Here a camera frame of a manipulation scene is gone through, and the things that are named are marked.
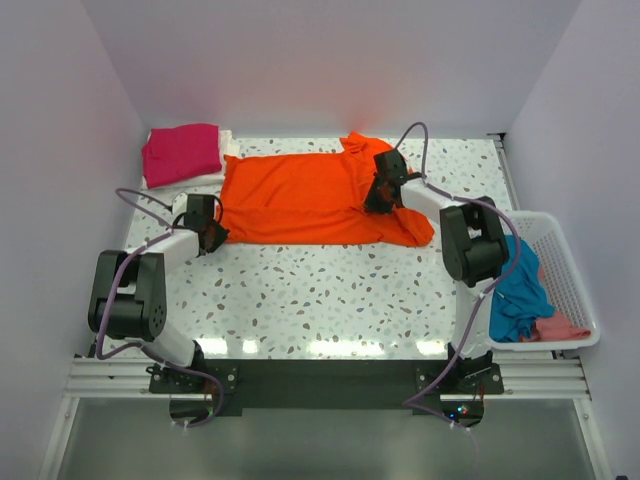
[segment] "pink cloth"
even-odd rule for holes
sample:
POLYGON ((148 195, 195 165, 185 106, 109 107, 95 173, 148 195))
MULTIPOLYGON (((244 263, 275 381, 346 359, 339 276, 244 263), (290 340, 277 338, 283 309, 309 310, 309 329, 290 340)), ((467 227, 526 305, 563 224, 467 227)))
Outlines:
POLYGON ((148 188, 219 172, 218 127, 196 123, 152 129, 142 148, 142 169, 148 188))
POLYGON ((549 318, 539 318, 533 326, 531 338, 520 338, 521 342, 558 342, 580 340, 591 335, 586 328, 574 327, 563 313, 556 310, 549 318))

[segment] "black mounting plate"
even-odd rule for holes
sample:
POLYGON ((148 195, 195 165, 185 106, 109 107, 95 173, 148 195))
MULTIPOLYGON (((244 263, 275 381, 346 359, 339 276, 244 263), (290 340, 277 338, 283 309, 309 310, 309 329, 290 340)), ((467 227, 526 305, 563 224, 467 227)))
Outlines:
MULTIPOLYGON (((446 364, 447 360, 205 360, 206 370, 225 388, 221 416, 240 416, 245 408, 401 409, 402 402, 424 388, 446 364)), ((152 376, 150 393, 203 392, 202 386, 194 389, 158 378, 152 376)), ((477 375, 443 382, 434 394, 473 395, 480 384, 485 394, 504 393, 500 367, 492 364, 477 375)))

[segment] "speckled white surface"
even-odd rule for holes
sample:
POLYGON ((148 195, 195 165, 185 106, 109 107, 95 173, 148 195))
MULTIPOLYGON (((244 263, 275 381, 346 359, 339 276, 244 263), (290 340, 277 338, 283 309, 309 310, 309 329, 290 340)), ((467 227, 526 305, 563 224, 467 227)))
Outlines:
MULTIPOLYGON (((241 156, 342 149, 337 138, 238 141, 241 156)), ((421 150, 417 139, 402 147, 416 170, 421 150)), ((431 140, 427 167, 451 192, 489 195, 500 208, 511 208, 491 140, 431 140)), ((151 193, 171 203, 181 191, 151 193)), ((154 204, 146 206, 166 214, 154 204)), ((161 232, 136 211, 127 246, 161 232)), ((168 321, 197 339, 209 357, 433 359, 446 356, 455 289, 442 265, 436 228, 433 242, 423 248, 223 245, 167 276, 167 306, 168 321)), ((119 345, 107 342, 107 348, 119 345)), ((128 350, 123 355, 141 354, 128 350)))

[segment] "orange shirt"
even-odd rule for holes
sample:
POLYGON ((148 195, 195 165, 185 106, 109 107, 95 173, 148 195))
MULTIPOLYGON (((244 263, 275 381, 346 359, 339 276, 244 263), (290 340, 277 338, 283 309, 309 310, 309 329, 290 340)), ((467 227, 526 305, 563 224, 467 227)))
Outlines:
POLYGON ((373 182, 373 156, 391 147, 352 133, 341 153, 248 157, 226 156, 220 198, 229 242, 266 244, 428 244, 433 228, 406 208, 366 213, 373 182))

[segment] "plastic laundry basket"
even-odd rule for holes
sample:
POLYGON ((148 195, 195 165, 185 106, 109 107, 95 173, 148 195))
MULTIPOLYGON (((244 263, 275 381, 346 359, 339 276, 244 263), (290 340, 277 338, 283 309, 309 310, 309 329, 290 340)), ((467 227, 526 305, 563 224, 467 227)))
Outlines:
POLYGON ((490 339, 492 348, 511 351, 572 350, 594 345, 600 339, 600 326, 589 294, 580 277, 560 224, 541 212, 509 212, 520 237, 538 255, 544 269, 543 286, 549 302, 577 327, 588 328, 591 335, 581 340, 560 342, 499 343, 490 339))

